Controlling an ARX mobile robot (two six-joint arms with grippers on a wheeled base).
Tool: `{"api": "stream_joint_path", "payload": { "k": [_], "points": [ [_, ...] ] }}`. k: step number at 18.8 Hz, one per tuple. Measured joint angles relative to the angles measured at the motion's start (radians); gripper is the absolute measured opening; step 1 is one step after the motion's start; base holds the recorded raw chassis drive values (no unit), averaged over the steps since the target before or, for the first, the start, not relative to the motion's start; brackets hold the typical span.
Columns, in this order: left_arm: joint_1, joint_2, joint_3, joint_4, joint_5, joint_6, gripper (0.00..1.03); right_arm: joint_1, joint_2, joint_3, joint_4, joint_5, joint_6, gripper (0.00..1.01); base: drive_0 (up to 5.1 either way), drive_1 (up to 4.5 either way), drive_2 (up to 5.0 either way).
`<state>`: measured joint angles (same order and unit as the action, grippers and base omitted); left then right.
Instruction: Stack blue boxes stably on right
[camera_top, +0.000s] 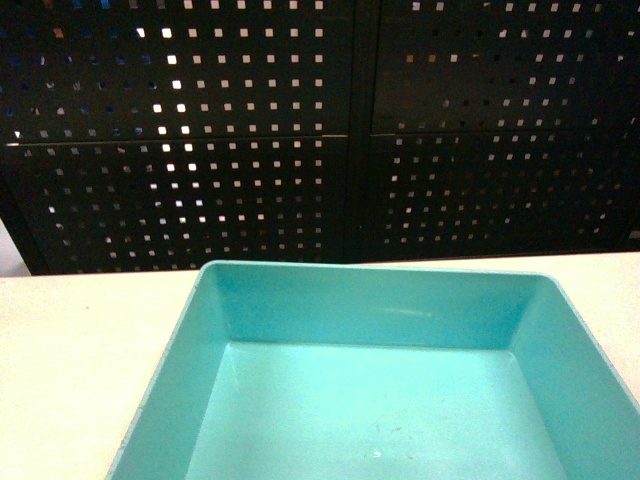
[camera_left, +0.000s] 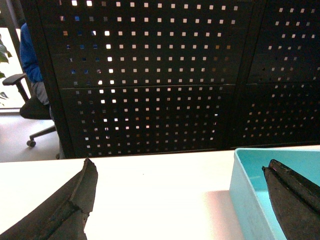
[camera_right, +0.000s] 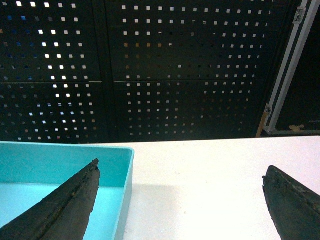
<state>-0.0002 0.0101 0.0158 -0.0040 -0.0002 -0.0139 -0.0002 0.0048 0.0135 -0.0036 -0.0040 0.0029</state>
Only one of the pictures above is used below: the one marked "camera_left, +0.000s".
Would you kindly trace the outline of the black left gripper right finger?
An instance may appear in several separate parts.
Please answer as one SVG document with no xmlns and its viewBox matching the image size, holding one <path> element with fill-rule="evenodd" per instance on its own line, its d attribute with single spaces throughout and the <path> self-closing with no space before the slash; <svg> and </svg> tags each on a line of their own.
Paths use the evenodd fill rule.
<svg viewBox="0 0 320 240">
<path fill-rule="evenodd" d="M 320 238 L 320 187 L 272 159 L 262 171 L 275 217 L 288 240 Z"/>
</svg>

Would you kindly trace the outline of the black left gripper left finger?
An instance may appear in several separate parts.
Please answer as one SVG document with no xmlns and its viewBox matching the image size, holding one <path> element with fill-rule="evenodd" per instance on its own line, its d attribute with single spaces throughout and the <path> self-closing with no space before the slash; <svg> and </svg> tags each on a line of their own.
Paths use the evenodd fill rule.
<svg viewBox="0 0 320 240">
<path fill-rule="evenodd" d="M 15 225 L 2 240 L 86 240 L 85 226 L 93 211 L 98 171 L 86 158 L 82 170 Z"/>
</svg>

